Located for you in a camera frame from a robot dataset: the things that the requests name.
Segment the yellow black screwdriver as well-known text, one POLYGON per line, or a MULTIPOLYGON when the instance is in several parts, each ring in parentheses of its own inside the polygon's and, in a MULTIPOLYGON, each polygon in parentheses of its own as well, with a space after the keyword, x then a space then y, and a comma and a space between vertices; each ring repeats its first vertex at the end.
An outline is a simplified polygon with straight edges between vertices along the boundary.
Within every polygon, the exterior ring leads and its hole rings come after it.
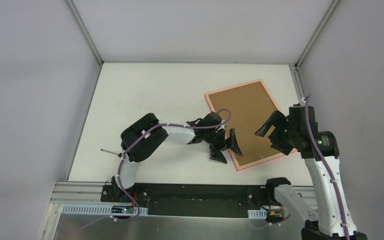
POLYGON ((115 155, 115 156, 117 156, 119 158, 121 158, 123 156, 122 152, 114 152, 114 151, 110 151, 110 150, 106 150, 106 149, 101 149, 101 151, 104 152, 104 153, 115 155))

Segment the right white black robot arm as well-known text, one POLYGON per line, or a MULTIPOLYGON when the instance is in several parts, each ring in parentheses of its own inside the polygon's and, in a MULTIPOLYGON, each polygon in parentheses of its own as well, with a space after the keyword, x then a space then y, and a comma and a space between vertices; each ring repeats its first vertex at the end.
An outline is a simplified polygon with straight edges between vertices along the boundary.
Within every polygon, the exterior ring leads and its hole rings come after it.
POLYGON ((262 198, 270 205, 281 204, 288 217, 302 221, 303 240, 366 240, 358 231, 347 205, 340 174, 339 148, 334 134, 319 131, 314 108, 295 104, 284 115, 275 110, 255 133, 267 136, 271 148, 288 155, 297 150, 310 174, 317 210, 313 210, 285 177, 270 178, 262 198))

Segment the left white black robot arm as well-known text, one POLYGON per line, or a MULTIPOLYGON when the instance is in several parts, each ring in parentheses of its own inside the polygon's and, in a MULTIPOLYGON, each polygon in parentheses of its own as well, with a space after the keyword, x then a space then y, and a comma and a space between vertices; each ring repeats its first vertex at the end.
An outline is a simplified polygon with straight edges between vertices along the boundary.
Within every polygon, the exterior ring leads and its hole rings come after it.
POLYGON ((117 173, 111 179, 113 195, 120 202, 132 198, 136 175, 141 162, 148 159, 164 142, 194 145, 205 142, 209 146, 212 161, 227 163, 223 152, 230 150, 242 156, 235 129, 226 129, 229 120, 223 120, 219 112, 185 123, 160 120, 154 113, 147 113, 120 135, 121 152, 117 173))

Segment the pink picture frame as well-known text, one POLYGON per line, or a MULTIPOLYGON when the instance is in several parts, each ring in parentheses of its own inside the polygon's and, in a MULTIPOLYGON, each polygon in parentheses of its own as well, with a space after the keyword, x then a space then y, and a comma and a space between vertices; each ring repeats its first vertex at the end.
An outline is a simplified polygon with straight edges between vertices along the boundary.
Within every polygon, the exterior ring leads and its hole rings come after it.
POLYGON ((204 95, 209 108, 230 117, 227 130, 234 129, 242 155, 229 150, 229 157, 237 171, 242 171, 285 157, 272 149, 268 137, 259 137, 259 129, 275 110, 286 113, 296 103, 292 87, 270 87, 262 79, 207 92, 204 95))

